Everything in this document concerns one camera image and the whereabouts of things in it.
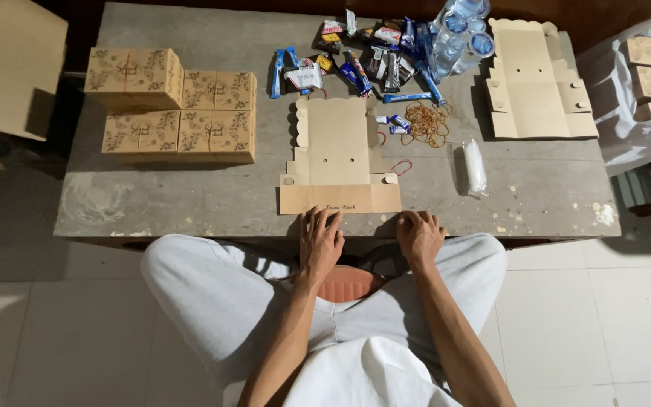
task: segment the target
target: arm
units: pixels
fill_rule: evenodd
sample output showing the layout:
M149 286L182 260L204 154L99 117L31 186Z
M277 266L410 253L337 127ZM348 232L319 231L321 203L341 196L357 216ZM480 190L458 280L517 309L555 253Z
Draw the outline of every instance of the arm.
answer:
M405 211L398 238L416 280L431 338L454 399L464 407L515 407L496 365L436 269L436 255L446 229L429 212Z
M293 296L275 327L266 356L248 377L238 407L280 405L290 391L308 349L315 296L321 282L341 256L345 239L338 230L343 214L326 227L328 209L316 207L300 215L301 270L293 282Z

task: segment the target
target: person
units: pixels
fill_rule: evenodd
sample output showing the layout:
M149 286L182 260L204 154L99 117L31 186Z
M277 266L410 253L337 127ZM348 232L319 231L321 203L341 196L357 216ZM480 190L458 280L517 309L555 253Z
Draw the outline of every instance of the person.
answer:
M180 235L145 252L150 289L216 383L241 389L237 405L514 406L477 337L506 272L503 246L485 233L444 240L438 217L405 211L398 243L359 264L395 278L330 303L316 293L344 236L342 213L329 215L300 215L300 266Z

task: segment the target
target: plastic bag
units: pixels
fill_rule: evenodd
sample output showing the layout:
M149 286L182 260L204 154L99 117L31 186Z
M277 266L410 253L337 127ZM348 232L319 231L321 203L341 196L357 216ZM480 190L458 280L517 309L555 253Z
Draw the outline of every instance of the plastic bag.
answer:
M469 175L469 195L476 196L480 194L487 196L484 160L481 158L479 144L474 139L464 146L464 158L466 160L466 173Z
M651 37L651 19L604 40L576 58L592 102L602 158L610 176L651 162L651 120L636 122L637 100L620 46L628 38Z

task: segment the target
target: pile of rubber bands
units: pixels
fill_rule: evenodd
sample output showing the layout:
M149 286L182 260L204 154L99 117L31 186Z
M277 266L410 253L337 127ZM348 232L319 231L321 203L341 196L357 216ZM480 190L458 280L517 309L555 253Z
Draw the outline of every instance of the pile of rubber bands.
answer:
M446 119L454 112L450 103L443 106L425 106L421 101L415 101L406 106L404 117L411 122L410 134L401 134L401 144L409 145L413 141L428 143L433 148L444 147L449 133Z

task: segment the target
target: table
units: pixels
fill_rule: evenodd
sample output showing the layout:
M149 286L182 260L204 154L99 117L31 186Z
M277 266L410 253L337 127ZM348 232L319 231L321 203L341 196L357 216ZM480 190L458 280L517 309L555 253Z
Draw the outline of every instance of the table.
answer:
M98 46L173 48L185 69L252 71L258 78L255 164L125 166L101 154L105 110L87 99L72 145L54 235L108 244L152 240L167 233L206 237L295 236L296 217L277 215L279 175L292 159L296 95L267 96L274 51L311 43L324 18L302 14L235 12L175 6L107 3ZM359 27L375 20L359 18ZM341 63L343 56L336 56ZM389 135L383 156L411 159L399 178L403 208L437 214L451 236L486 232L497 237L548 239L619 236L620 226L599 145L590 141L493 141L483 88L486 67L444 80L440 92L454 105L449 141L479 142L488 196L463 196L466 175L457 148L403 146ZM402 93L426 89L410 80ZM355 88L338 75L324 77L329 98ZM379 115L403 115L406 103L379 104ZM334 121L333 129L339 123ZM347 214L346 236L389 238L394 214Z

